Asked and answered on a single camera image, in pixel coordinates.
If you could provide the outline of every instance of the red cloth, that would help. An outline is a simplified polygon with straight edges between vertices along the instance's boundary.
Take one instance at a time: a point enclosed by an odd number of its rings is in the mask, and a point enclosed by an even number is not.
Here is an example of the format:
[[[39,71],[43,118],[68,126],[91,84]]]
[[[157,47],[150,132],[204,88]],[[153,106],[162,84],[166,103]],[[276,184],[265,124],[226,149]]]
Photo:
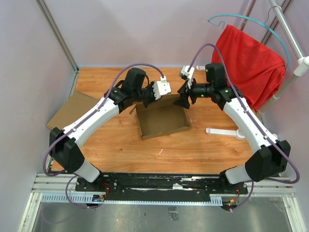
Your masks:
[[[234,26],[227,25],[216,46],[222,54],[229,77],[253,109],[260,109],[264,102],[280,88],[285,74],[284,60]],[[220,62],[214,50],[212,63]]]

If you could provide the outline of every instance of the red fabric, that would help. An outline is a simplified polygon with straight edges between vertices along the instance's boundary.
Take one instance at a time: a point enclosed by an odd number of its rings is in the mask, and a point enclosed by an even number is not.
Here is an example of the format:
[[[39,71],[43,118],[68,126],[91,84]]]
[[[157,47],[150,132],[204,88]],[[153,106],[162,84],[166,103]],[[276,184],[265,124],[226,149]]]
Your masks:
[[[280,88],[285,74],[284,60],[231,25],[226,26],[216,46],[232,83],[241,90],[251,108],[260,109]],[[221,63],[215,50],[212,62]]]

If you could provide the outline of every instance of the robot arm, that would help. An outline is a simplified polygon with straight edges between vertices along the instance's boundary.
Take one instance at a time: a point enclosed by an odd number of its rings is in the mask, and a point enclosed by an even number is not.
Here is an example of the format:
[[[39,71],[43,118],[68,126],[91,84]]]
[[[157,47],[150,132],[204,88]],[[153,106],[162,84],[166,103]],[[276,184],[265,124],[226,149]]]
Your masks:
[[[178,90],[180,99],[174,104],[189,109],[189,97],[191,98],[192,104],[196,102],[197,98],[211,98],[211,100],[218,104],[220,109],[229,115],[236,123],[247,138],[253,152],[253,156],[249,158],[244,165],[233,167],[220,173],[222,187],[226,189],[236,183],[249,180],[258,182],[283,172],[286,168],[287,160],[284,159],[267,138],[263,136],[248,113],[254,117],[266,136],[268,136],[268,138],[287,156],[289,156],[290,153],[290,145],[287,141],[279,141],[264,127],[249,108],[242,93],[236,88],[240,95],[240,100],[245,104],[249,112],[243,110],[232,88],[227,85],[222,64],[213,63],[205,66],[207,84],[196,83],[193,78],[194,68],[191,68],[190,71],[187,72],[188,67],[189,66],[184,66],[180,73],[181,78],[186,81]]]
[[[124,81],[120,81],[112,88],[105,104],[101,104],[105,97],[80,119],[66,126],[63,130],[54,128],[50,132],[50,145],[63,134],[70,130],[64,139],[59,141],[52,149],[50,155],[54,158],[68,173],[75,173],[88,182],[94,182],[100,175],[100,171],[90,162],[85,160],[80,148],[85,141],[106,121],[118,115],[135,102],[143,102],[147,107],[149,104],[159,100],[161,96],[170,94],[170,85],[166,77],[161,77],[160,81],[151,82],[146,88],[142,88],[146,72],[132,68],[127,72]]]

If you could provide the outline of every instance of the wall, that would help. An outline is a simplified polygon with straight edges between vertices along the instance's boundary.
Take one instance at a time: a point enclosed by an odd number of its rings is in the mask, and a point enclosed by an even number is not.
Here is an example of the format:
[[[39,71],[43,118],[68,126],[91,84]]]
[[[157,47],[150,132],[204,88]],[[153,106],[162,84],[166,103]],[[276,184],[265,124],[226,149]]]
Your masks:
[[[216,43],[222,29],[207,19],[245,14],[248,0],[46,0],[72,55],[81,66],[188,64],[199,47]],[[240,19],[217,18],[239,26]],[[207,48],[197,64],[211,60]]]
[[[17,231],[73,71],[34,0],[0,1],[0,226]]]
[[[309,55],[309,2],[307,0],[294,1],[286,13],[286,18],[295,33],[305,55]],[[284,38],[291,56],[291,67],[286,73],[285,81],[291,76],[297,67],[295,55],[290,48],[282,28],[279,26],[276,32]],[[278,41],[272,37],[267,44],[270,48],[285,57]],[[309,228],[309,155],[308,155],[308,115],[309,115],[309,72],[298,79],[296,83],[266,112],[266,125],[279,135],[280,139],[286,139],[291,147],[290,157],[297,165],[301,178],[295,185],[297,200],[300,205],[303,218]],[[294,171],[289,166],[285,173],[294,179]]]

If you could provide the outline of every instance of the blue hanger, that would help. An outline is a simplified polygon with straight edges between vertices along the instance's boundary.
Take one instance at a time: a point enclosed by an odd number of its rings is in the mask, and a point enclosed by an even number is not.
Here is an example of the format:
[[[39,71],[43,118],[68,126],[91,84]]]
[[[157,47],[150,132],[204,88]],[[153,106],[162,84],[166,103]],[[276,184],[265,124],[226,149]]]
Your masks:
[[[216,17],[221,17],[221,16],[232,16],[232,17],[245,18],[245,19],[250,20],[250,21],[252,21],[254,23],[257,23],[258,25],[260,25],[260,26],[266,28],[267,30],[269,30],[274,36],[276,36],[276,38],[281,43],[281,45],[282,45],[282,47],[284,49],[284,52],[286,54],[286,58],[287,58],[286,70],[289,69],[289,66],[290,66],[290,55],[289,55],[288,49],[286,48],[286,46],[285,46],[284,42],[282,41],[282,39],[280,38],[280,36],[276,32],[274,32],[273,29],[271,29],[270,27],[266,26],[265,23],[261,23],[260,21],[257,21],[254,18],[247,17],[247,16],[244,16],[244,15],[241,15],[241,14],[217,14],[217,15],[209,18],[207,21],[210,22],[211,24],[217,26],[217,27],[220,26],[221,23],[223,23],[222,29],[225,29],[225,22],[224,21],[221,21],[219,24],[215,24],[215,23],[211,22],[212,19],[214,19]]]

